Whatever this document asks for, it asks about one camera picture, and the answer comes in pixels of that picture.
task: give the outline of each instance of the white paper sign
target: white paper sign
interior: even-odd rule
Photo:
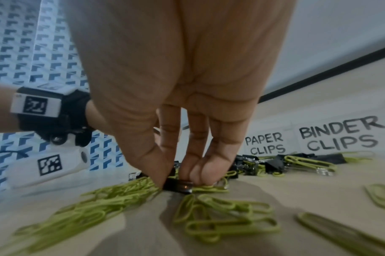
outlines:
[[[294,132],[302,153],[385,151],[385,107],[298,124]]]
[[[255,156],[275,156],[298,151],[298,144],[292,127],[252,132],[243,142],[244,152]]]

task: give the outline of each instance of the blue and white patterned wall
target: blue and white patterned wall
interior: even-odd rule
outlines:
[[[0,82],[26,84],[53,81],[88,88],[59,0],[0,0]],[[29,155],[47,149],[33,132],[0,134],[0,151]],[[123,166],[123,155],[112,136],[94,132],[88,145],[90,170]],[[4,170],[20,159],[0,154],[0,190],[8,187]]]

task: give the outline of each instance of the cable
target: cable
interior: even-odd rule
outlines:
[[[2,153],[17,153],[18,155],[21,155],[23,157],[29,157],[27,153],[17,151],[17,150],[1,150],[0,154],[2,154]]]

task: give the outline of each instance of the hand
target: hand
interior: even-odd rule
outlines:
[[[238,152],[291,16],[290,0],[65,0],[92,98],[129,164],[161,186],[180,108],[190,140],[179,176],[211,185]],[[161,140],[152,127],[159,109]],[[211,129],[210,147],[203,156]]]

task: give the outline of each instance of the table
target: table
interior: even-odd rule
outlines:
[[[17,228],[48,218],[79,195],[126,182],[129,168],[81,172],[36,186],[0,193],[0,245]],[[225,237],[208,245],[171,224],[181,194],[162,192],[137,209],[34,255],[48,256],[192,256],[192,255],[351,255],[298,224],[302,211],[323,215],[385,239],[385,209],[373,204],[364,185],[385,184],[385,159],[339,166],[333,177],[293,172],[278,178],[240,176],[230,181],[230,193],[218,197],[258,200],[275,208],[282,225],[277,234]]]

